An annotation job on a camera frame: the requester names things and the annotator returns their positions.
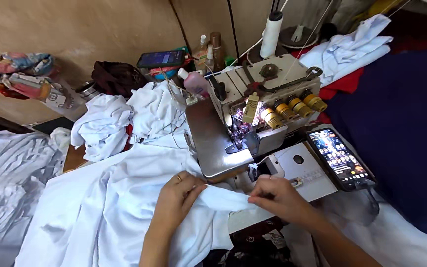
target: green object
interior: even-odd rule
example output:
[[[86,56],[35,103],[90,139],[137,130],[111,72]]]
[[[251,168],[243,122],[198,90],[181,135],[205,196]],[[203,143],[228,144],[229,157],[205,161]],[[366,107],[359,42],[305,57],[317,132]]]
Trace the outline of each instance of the green object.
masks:
[[[232,56],[225,56],[224,58],[225,66],[230,66],[235,61],[235,58]]]

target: plastic bottle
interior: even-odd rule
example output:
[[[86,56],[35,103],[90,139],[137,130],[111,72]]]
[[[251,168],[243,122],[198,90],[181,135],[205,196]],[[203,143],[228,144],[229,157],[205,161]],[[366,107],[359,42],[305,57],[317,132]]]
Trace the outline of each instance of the plastic bottle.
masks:
[[[200,36],[200,45],[197,46],[193,51],[192,51],[192,56],[194,58],[198,58],[199,60],[194,60],[194,64],[195,64],[195,69],[196,70],[203,70],[205,68],[204,66],[204,62],[207,59],[207,42],[205,41],[205,39],[207,38],[207,36],[205,36],[205,34],[202,34]]]
[[[215,61],[214,61],[214,54],[213,54],[213,45],[209,45],[207,49],[207,59],[205,60],[205,72],[213,71]]]
[[[184,87],[191,94],[199,94],[204,98],[209,97],[207,88],[209,87],[209,82],[200,75],[198,72],[188,73],[185,69],[180,68],[177,75],[184,79]]]

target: dark blue cloth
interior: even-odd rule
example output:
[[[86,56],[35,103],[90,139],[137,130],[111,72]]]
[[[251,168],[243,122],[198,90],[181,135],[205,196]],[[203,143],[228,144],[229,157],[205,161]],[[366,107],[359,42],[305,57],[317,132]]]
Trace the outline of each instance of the dark blue cloth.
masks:
[[[326,113],[374,173],[382,195],[427,234],[427,50],[386,55],[365,67],[354,94]]]

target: red fabric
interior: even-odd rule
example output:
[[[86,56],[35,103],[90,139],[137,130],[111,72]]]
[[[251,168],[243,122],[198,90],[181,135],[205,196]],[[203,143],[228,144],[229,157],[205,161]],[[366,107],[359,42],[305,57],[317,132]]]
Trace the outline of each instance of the red fabric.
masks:
[[[353,92],[355,92],[359,86],[359,80],[362,74],[363,67],[338,79],[335,82],[330,83],[327,86],[324,86],[319,92],[319,97],[323,100],[330,100],[337,93],[337,91],[353,94]]]
[[[291,55],[295,58],[298,56],[309,52],[312,49],[312,47],[305,48],[299,53],[298,51],[294,51],[291,53]],[[319,91],[319,97],[323,100],[330,100],[332,97],[334,97],[335,94],[337,94],[337,91],[342,91],[348,94],[353,94],[355,90],[357,90],[357,87],[359,85],[360,76],[363,74],[363,67],[338,79],[335,82],[330,83],[327,86],[324,86]],[[325,113],[320,113],[319,117],[317,117],[317,120],[325,123],[330,124],[331,120],[329,119],[329,116]]]
[[[128,134],[128,139],[126,140],[126,144],[122,152],[127,151],[128,149],[131,148],[131,144],[129,143],[129,140],[131,139],[131,134],[133,133],[133,125],[128,124],[126,126],[126,133]]]
[[[306,47],[304,49],[302,49],[302,51],[300,49],[294,50],[293,52],[291,52],[291,55],[295,58],[300,58],[301,55],[311,51],[311,49],[315,46],[318,46],[319,44],[315,44],[315,45],[311,45],[309,47]]]

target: thread spool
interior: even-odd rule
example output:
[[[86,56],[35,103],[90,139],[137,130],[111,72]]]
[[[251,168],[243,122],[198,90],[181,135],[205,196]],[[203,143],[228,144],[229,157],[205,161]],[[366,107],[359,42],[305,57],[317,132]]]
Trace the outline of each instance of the thread spool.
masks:
[[[274,11],[268,16],[266,27],[263,32],[261,50],[259,51],[259,55],[262,58],[268,58],[274,55],[282,22],[283,13],[281,11]]]
[[[274,130],[278,129],[281,126],[283,126],[283,123],[281,122],[281,119],[278,115],[271,109],[271,108],[265,108],[259,116],[265,120],[265,122]]]
[[[312,108],[317,112],[323,112],[327,108],[327,104],[324,101],[322,101],[320,97],[312,94],[309,90],[306,90],[300,96],[300,98],[308,107]]]
[[[280,104],[275,105],[275,111],[281,117],[283,117],[287,120],[291,120],[294,118],[294,116],[296,116],[294,114],[294,112],[289,108],[289,106],[284,104],[284,103],[280,103]]]
[[[314,113],[312,109],[306,106],[298,97],[293,96],[288,99],[288,106],[291,108],[296,114],[303,118],[309,118]]]

